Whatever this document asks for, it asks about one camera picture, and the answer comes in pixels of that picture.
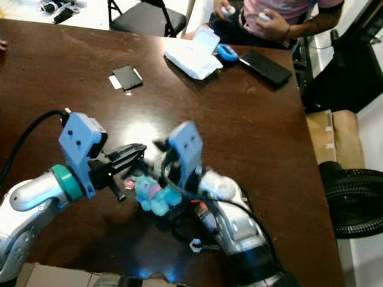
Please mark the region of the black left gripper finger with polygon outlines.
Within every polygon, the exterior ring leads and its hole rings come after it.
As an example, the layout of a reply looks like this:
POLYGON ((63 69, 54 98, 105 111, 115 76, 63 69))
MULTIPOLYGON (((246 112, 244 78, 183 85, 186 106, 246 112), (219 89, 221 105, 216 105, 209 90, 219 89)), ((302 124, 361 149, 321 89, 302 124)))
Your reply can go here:
POLYGON ((109 153, 110 167, 113 170, 129 170, 143 161, 146 145, 130 143, 109 153))
POLYGON ((107 175, 105 184, 107 188, 115 195, 118 202, 123 202, 127 199, 125 188, 122 186, 123 181, 115 175, 107 175))

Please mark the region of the seated person's right hand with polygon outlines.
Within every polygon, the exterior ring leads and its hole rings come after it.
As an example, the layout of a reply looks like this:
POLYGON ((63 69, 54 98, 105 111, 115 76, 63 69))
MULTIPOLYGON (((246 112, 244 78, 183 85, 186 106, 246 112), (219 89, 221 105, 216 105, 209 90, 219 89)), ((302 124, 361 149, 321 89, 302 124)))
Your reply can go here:
POLYGON ((214 14, 219 19, 228 21, 236 12, 237 8, 233 7, 229 0, 214 0, 214 14))

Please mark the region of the seated person's left hand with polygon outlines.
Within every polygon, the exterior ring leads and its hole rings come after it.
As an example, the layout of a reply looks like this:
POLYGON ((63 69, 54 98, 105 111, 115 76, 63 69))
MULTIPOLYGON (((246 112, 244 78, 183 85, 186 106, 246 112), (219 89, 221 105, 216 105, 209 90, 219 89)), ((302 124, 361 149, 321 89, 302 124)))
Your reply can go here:
POLYGON ((270 19, 270 21, 263 21, 263 18, 259 16, 256 20, 262 38, 269 41, 290 40, 291 25, 280 14, 271 9, 265 9, 262 14, 270 19))

